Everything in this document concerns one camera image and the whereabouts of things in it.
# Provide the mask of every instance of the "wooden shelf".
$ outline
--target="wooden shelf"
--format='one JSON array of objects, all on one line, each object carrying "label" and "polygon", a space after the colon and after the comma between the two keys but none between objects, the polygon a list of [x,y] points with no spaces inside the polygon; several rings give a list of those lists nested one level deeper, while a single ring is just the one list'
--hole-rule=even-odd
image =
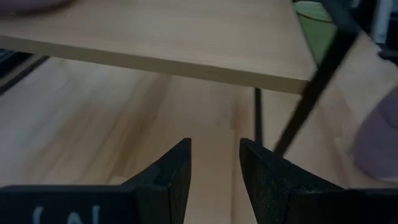
[{"label": "wooden shelf", "polygon": [[289,0],[77,0],[0,17],[0,48],[290,93],[314,69]]}]

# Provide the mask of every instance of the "green object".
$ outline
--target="green object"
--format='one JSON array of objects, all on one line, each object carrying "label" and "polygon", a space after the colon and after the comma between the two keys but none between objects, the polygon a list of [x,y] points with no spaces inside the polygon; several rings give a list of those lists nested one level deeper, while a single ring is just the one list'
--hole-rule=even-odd
[{"label": "green object", "polygon": [[320,64],[335,34],[336,26],[319,2],[299,1],[294,4],[294,9],[315,62]]}]

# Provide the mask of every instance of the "wooden floor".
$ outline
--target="wooden floor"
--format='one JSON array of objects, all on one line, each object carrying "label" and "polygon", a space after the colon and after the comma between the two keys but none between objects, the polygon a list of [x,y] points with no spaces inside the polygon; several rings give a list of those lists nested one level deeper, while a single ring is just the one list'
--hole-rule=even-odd
[{"label": "wooden floor", "polygon": [[[0,185],[118,184],[193,140],[185,223],[255,223],[238,141],[253,137],[253,89],[51,58],[0,96]],[[299,97],[263,91],[272,149]],[[287,159],[347,187],[315,110]]]}]

